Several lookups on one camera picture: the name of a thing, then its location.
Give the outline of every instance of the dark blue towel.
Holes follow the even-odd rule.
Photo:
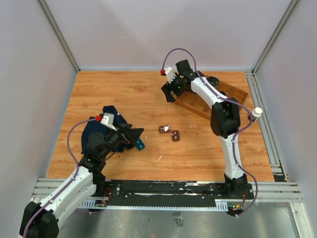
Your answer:
[[[114,114],[114,119],[113,119],[114,124],[127,124],[127,121],[123,118],[123,116],[121,116],[121,114],[118,115],[118,111],[115,109],[114,106],[104,106],[103,112]],[[81,153],[85,154],[88,138],[92,133],[101,132],[104,136],[106,136],[110,133],[110,130],[111,129],[109,129],[105,125],[100,124],[100,121],[88,122],[81,135],[81,148],[82,148]],[[133,147],[134,145],[131,145],[131,144],[119,143],[117,148],[113,149],[112,151],[123,152],[125,148],[130,150]]]

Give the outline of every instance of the wooden box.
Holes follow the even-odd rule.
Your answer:
[[[223,91],[228,98],[237,99],[238,103],[244,104],[248,94],[246,91],[236,88],[230,84],[220,82],[218,91]],[[191,92],[184,92],[181,96],[176,98],[177,105],[197,114],[208,120],[211,119],[211,109],[207,103],[197,94]]]

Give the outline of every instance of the gray wall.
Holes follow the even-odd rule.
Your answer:
[[[159,69],[176,47],[191,51],[200,69],[250,69],[289,2],[47,0],[82,69],[132,70]]]
[[[0,3],[0,237],[46,175],[75,72],[36,1]]]
[[[317,1],[301,1],[258,72],[279,147],[317,235]]]

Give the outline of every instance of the small brown block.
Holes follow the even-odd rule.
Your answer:
[[[179,135],[179,130],[172,130],[172,135]]]
[[[160,125],[158,128],[159,128],[158,129],[159,133],[169,133],[170,132],[169,125]]]
[[[172,141],[177,142],[180,140],[179,137],[179,131],[178,130],[172,130]]]

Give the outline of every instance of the wood grain surface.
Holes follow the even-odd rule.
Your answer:
[[[244,72],[204,72],[247,92]],[[167,103],[161,91],[166,78],[159,72],[79,72],[58,137],[48,178],[67,178],[75,168],[66,147],[71,127],[102,113],[103,106],[114,105],[128,123],[143,127],[141,135],[146,148],[115,153],[103,170],[107,179],[160,179],[223,181],[224,158],[221,144],[213,135],[210,123],[180,106]],[[253,109],[251,94],[245,102]],[[241,110],[241,125],[248,123]],[[159,125],[179,130],[180,141],[160,134]],[[78,126],[70,138],[70,146],[81,159],[81,133]],[[258,181],[273,181],[272,171],[258,123],[239,137],[240,153],[245,169]]]

